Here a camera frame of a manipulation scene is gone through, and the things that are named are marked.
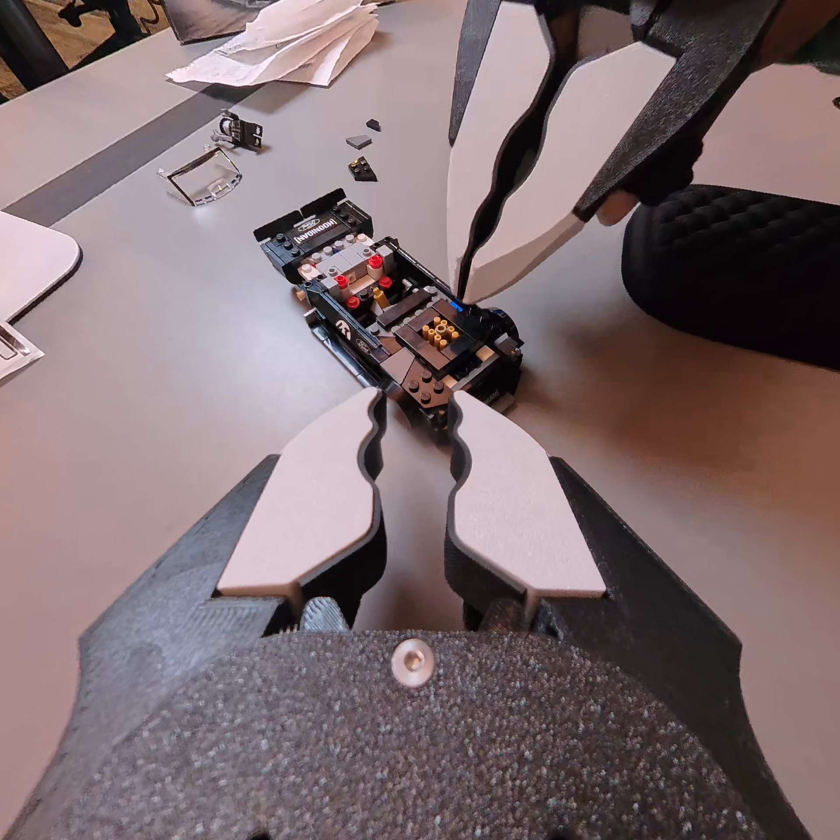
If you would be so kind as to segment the clear lego windshield piece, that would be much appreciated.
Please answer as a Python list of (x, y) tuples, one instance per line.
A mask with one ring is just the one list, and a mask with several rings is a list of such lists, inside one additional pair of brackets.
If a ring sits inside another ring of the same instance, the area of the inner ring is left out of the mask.
[(159, 169), (167, 191), (193, 207), (207, 205), (230, 194), (242, 181), (242, 173), (225, 150), (208, 144), (205, 151), (172, 171)]

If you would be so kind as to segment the crumpled white paper bag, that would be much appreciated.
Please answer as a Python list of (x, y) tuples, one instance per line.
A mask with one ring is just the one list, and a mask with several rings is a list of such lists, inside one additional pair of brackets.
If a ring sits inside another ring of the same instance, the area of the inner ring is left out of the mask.
[(376, 6), (362, 1), (278, 1), (243, 33), (167, 78), (180, 85), (293, 81), (325, 88), (371, 42), (377, 25)]

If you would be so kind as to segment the black office chair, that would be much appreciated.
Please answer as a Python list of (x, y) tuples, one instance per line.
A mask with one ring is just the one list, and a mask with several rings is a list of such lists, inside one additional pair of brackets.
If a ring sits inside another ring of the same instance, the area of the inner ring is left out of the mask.
[[(81, 26), (74, 28), (58, 16), (68, 1), (26, 1), (25, 4), (69, 68), (80, 63), (113, 34), (109, 16), (104, 12), (82, 15)], [(158, 17), (155, 24), (141, 24), (144, 31), (153, 34), (169, 26), (161, 7), (146, 1), (130, 1), (129, 8), (137, 20)]]

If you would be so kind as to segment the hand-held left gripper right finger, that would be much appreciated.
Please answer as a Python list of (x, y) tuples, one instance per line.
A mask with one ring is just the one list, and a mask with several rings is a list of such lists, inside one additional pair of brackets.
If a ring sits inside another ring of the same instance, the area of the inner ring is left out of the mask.
[(445, 577), (472, 610), (510, 598), (599, 599), (606, 585), (550, 457), (519, 426), (462, 391), (449, 401)]

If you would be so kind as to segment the lego sticker sheet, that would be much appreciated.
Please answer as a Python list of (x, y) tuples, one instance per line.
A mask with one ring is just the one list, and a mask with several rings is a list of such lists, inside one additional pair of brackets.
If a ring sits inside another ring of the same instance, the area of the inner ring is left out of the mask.
[(10, 324), (1, 321), (1, 381), (16, 375), (45, 354)]

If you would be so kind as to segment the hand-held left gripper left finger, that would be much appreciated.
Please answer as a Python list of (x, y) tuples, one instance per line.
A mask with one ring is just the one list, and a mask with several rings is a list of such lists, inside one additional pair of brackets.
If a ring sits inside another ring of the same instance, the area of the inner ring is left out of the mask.
[(385, 570), (385, 396), (368, 387), (282, 450), (217, 583), (221, 595), (331, 597), (345, 617)]

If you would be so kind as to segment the lego set box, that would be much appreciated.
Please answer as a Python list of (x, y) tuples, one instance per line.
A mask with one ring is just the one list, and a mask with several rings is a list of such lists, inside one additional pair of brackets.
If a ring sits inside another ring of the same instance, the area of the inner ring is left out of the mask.
[(182, 45), (236, 35), (274, 1), (163, 1), (164, 12)]

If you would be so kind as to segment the small black lego assembly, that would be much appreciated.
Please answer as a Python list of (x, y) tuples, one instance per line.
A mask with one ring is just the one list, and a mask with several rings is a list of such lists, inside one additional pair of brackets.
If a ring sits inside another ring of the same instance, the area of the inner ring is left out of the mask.
[(260, 151), (263, 144), (263, 126), (242, 120), (236, 113), (223, 110), (217, 128), (211, 132), (211, 141), (250, 151)]

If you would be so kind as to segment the lego car model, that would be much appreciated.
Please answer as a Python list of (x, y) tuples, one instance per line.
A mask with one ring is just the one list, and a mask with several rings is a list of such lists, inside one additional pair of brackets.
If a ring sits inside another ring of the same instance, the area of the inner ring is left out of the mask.
[(438, 443), (457, 392), (504, 411), (522, 340), (497, 308), (467, 305), (338, 189), (259, 227), (269, 262), (307, 305), (306, 322), (364, 386), (377, 386)]

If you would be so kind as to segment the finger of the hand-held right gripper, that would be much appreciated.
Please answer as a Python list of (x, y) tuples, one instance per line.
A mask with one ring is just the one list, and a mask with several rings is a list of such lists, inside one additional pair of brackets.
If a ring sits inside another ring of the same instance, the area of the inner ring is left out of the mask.
[(582, 229), (575, 205), (675, 63), (636, 42), (572, 69), (536, 164), (478, 247), (461, 300), (480, 302), (515, 284)]
[(458, 42), (449, 121), (447, 248), (451, 287), (467, 287), (476, 253), (513, 187), (520, 143), (553, 61), (536, 4), (469, 4)]

